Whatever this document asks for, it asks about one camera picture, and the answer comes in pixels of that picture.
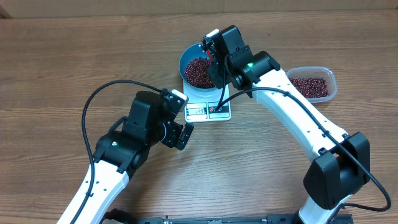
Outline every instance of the clear plastic container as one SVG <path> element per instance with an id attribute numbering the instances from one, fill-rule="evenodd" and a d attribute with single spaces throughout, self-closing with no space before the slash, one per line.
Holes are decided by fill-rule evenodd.
<path id="1" fill-rule="evenodd" d="M 307 98 L 311 103 L 326 102 L 337 94 L 336 78 L 329 68 L 325 67 L 299 67 L 290 69 L 287 73 L 287 78 L 324 78 L 328 87 L 329 95 L 318 98 Z"/>

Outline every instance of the wood grain surface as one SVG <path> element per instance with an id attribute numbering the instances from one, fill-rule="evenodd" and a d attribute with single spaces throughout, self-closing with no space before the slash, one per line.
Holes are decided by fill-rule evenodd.
<path id="1" fill-rule="evenodd" d="M 338 93 L 316 107 L 371 143 L 371 171 L 393 207 L 348 208 L 356 223 L 398 223 L 398 11 L 312 11 L 0 21 L 0 223 L 56 223 L 88 168 L 81 111 L 116 79 L 182 90 L 182 52 L 237 25 L 253 52 L 284 70 L 326 66 Z M 129 112 L 134 85 L 100 92 L 87 114 L 92 146 Z M 111 205 L 136 217 L 294 213 L 309 161 L 273 114 L 246 96 L 225 123 L 196 124 L 183 151 L 161 144 Z M 183 114 L 177 119 L 183 122 Z M 382 207 L 369 183 L 350 202 Z"/>
<path id="2" fill-rule="evenodd" d="M 395 9 L 398 0 L 0 0 L 12 18 Z"/>

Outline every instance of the digital scale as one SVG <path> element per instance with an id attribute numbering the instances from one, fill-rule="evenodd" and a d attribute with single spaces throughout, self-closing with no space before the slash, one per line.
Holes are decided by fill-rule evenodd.
<path id="1" fill-rule="evenodd" d="M 183 92 L 189 98 L 184 109 L 185 121 L 189 123 L 207 121 L 229 121 L 231 119 L 231 104 L 225 103 L 218 111 L 215 111 L 220 100 L 222 89 L 197 88 L 185 80 L 184 71 L 191 60 L 195 58 L 209 58 L 201 48 L 201 44 L 189 47 L 180 59 L 180 74 L 183 79 Z M 229 97 L 228 85 L 225 86 L 223 100 Z"/>

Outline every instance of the blue bowl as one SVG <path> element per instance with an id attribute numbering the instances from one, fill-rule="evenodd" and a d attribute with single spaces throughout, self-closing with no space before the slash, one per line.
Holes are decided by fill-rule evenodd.
<path id="1" fill-rule="evenodd" d="M 189 84 L 187 82 L 187 80 L 185 79 L 184 72 L 185 72 L 187 65 L 193 59 L 200 58 L 200 57 L 210 59 L 209 56 L 207 56 L 206 52 L 204 52 L 203 49 L 201 48 L 201 43 L 194 44 L 191 47 L 189 47 L 187 50 L 185 50 L 184 53 L 181 55 L 181 59 L 180 59 L 180 75 L 181 75 L 182 79 L 184 80 L 185 84 L 187 84 L 193 90 L 200 91 L 200 92 L 215 91 L 215 90 L 217 90 L 216 87 L 198 88 L 198 87 L 195 87 L 195 86 Z"/>

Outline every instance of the white kitchen scale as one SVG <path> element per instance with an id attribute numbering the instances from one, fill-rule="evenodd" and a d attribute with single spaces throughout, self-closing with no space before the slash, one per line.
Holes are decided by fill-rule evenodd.
<path id="1" fill-rule="evenodd" d="M 184 111 L 186 122 L 229 121 L 231 119 L 231 105 L 229 102 L 225 103 L 218 111 L 215 111 L 223 91 L 222 89 L 212 88 L 211 90 L 213 91 L 202 92 L 194 90 L 192 87 L 184 81 L 184 94 L 189 98 Z M 223 100 L 228 97 L 229 88 L 226 85 Z"/>

